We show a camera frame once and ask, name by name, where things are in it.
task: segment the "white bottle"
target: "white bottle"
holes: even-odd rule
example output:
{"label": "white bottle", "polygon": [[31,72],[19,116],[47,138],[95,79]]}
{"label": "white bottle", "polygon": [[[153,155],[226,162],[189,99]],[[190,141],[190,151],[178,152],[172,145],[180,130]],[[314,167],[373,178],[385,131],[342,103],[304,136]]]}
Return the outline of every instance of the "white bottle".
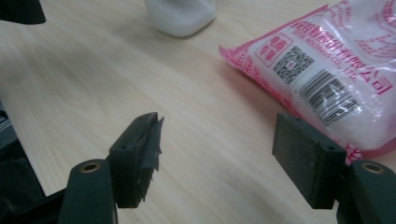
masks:
{"label": "white bottle", "polygon": [[151,24],[173,36],[196,33],[216,16],[214,0],[145,0]]}

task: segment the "light wood grain surface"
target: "light wood grain surface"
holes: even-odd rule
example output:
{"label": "light wood grain surface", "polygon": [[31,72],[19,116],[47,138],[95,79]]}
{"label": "light wood grain surface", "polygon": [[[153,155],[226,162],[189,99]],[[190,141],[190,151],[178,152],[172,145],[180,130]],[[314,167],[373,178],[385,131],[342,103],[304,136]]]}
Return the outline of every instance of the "light wood grain surface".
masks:
{"label": "light wood grain surface", "polygon": [[[336,223],[271,155],[284,107],[218,53],[335,2],[217,0],[206,29],[175,39],[143,0],[42,0],[47,23],[0,22],[0,99],[47,194],[137,116],[165,117],[160,172],[120,223]],[[396,152],[376,160],[396,170]]]}

